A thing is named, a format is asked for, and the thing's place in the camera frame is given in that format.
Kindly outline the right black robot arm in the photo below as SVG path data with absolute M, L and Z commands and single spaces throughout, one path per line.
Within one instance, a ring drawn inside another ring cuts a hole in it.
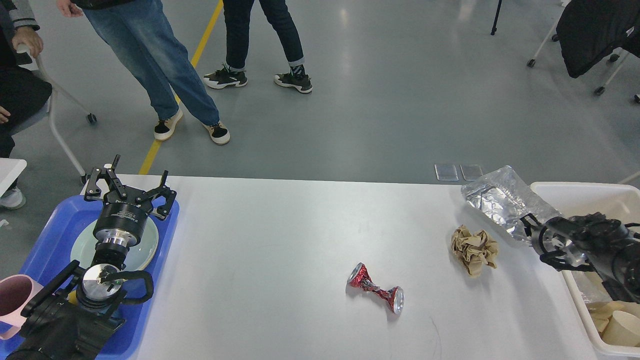
M 546 223 L 532 214 L 520 220 L 544 264 L 557 271 L 595 272 L 612 300 L 639 302 L 639 234 L 630 230 L 637 223 L 623 224 L 599 212 Z

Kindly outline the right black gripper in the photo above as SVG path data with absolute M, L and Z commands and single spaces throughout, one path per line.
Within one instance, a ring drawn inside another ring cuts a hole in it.
M 556 271 L 595 272 L 589 261 L 577 266 L 567 262 L 576 259 L 576 247 L 569 237 L 569 233 L 576 230 L 575 221 L 556 216 L 546 223 L 540 223 L 532 213 L 522 216 L 519 221 L 525 235 L 531 236 L 531 245 L 541 262 Z

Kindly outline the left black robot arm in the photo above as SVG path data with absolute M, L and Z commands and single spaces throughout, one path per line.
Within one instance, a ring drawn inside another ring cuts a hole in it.
M 148 218 L 165 220 L 177 192 L 167 185 L 169 171 L 149 190 L 126 186 L 112 164 L 93 169 L 84 200 L 102 201 L 93 228 L 94 255 L 88 266 L 72 260 L 23 307 L 23 342 L 9 360 L 94 360 L 125 323 L 120 306 L 151 300 L 153 276 L 143 269 L 126 269 L 126 258 L 144 234 Z

